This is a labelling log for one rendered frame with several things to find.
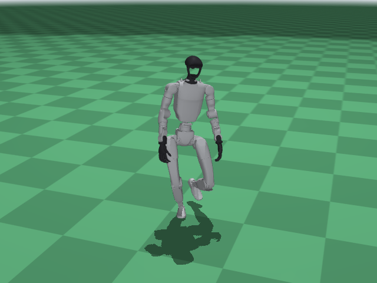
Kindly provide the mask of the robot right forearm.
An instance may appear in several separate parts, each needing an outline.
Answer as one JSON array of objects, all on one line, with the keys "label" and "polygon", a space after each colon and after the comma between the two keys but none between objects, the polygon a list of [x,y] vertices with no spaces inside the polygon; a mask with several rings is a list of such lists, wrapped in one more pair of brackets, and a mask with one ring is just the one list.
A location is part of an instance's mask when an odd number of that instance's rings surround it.
[{"label": "robot right forearm", "polygon": [[158,123],[159,123],[159,128],[158,128],[158,141],[162,142],[163,141],[163,136],[167,137],[167,123],[168,120],[164,118],[164,109],[160,109],[159,114],[158,114]]}]

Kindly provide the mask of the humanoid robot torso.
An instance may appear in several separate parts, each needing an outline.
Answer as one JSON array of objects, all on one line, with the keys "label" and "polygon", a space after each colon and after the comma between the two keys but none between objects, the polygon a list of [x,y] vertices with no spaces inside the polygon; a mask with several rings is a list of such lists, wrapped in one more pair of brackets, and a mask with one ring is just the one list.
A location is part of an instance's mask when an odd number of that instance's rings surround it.
[{"label": "humanoid robot torso", "polygon": [[194,131],[191,129],[192,123],[197,120],[201,107],[203,104],[203,98],[205,94],[205,86],[203,82],[197,81],[197,84],[189,84],[185,80],[178,80],[178,90],[174,94],[173,109],[176,117],[180,123],[175,134],[177,135],[178,146],[192,146],[194,142]]}]

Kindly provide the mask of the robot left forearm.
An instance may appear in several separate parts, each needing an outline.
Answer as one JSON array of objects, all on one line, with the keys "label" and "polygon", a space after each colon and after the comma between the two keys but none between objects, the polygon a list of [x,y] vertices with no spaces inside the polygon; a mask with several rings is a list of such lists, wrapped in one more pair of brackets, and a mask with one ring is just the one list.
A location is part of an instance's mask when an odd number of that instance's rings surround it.
[{"label": "robot left forearm", "polygon": [[[217,111],[216,111],[216,114],[217,114]],[[212,131],[213,131],[213,134],[214,134],[214,140],[216,141],[216,136],[217,135],[220,135],[221,139],[222,139],[221,130],[220,130],[220,126],[219,126],[218,115],[217,115],[216,119],[212,119],[210,121],[210,124],[211,124]]]}]

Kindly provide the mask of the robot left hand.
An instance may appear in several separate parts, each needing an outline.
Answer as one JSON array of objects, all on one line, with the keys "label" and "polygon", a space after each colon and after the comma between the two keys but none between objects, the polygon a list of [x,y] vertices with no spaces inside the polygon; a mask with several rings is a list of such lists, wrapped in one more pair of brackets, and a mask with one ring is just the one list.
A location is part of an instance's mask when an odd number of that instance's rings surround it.
[{"label": "robot left hand", "polygon": [[222,148],[222,140],[221,140],[221,136],[220,135],[217,135],[216,136],[216,144],[218,145],[218,158],[215,159],[215,162],[218,162],[220,159],[221,159],[221,153],[223,151],[223,148]]}]

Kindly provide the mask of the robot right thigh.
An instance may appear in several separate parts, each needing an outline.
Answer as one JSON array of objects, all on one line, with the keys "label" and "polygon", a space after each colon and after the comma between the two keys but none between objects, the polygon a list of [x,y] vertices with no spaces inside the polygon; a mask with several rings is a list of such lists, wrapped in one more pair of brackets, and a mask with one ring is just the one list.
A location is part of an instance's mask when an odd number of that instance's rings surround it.
[{"label": "robot right thigh", "polygon": [[171,161],[167,163],[171,184],[174,186],[174,188],[181,188],[183,187],[183,184],[178,171],[177,135],[167,136],[166,147],[168,152],[171,154],[170,157],[166,153],[168,160]]}]

